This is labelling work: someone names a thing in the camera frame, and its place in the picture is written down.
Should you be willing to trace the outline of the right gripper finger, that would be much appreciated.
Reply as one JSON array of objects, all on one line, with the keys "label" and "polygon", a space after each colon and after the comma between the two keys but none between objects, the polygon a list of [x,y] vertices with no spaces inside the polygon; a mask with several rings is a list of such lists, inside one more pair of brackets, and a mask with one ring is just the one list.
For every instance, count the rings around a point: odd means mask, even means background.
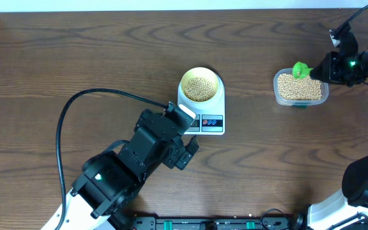
[{"label": "right gripper finger", "polygon": [[321,81],[321,82],[324,82],[324,83],[329,83],[330,82],[330,77],[329,77],[328,73],[311,72],[310,77],[311,77],[311,79]]},{"label": "right gripper finger", "polygon": [[314,67],[310,71],[310,75],[329,75],[330,74],[330,55],[327,54],[326,57],[320,62],[320,64]]}]

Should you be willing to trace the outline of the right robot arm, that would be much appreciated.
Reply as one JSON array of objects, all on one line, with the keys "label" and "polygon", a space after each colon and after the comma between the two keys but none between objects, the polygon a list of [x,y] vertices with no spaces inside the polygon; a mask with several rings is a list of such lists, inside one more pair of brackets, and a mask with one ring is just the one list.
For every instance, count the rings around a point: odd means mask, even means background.
[{"label": "right robot arm", "polygon": [[[368,48],[358,44],[348,22],[330,32],[337,52],[330,52],[310,76],[328,84],[368,85]],[[309,206],[304,229],[343,229],[360,220],[368,220],[368,155],[348,165],[341,189],[324,201]]]}]

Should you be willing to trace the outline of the green plastic measuring scoop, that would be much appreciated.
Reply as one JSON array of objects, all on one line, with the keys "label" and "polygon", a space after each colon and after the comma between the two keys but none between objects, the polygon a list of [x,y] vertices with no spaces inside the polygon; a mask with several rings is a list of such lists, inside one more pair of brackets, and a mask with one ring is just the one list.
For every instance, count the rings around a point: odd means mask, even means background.
[{"label": "green plastic measuring scoop", "polygon": [[295,79],[304,79],[310,75],[312,68],[309,68],[305,63],[297,62],[292,70],[292,75]]}]

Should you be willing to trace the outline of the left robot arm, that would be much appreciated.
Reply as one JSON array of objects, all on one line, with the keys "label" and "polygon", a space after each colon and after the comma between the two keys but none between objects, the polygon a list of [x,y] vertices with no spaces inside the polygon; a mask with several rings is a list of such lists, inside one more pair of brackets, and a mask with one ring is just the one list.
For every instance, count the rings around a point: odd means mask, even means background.
[{"label": "left robot arm", "polygon": [[144,110],[129,141],[111,144],[82,166],[61,205],[44,229],[94,229],[109,218],[126,222],[119,212],[134,199],[146,180],[160,164],[184,168],[199,146],[195,137],[184,144],[181,137],[198,115],[183,105],[165,112]]}]

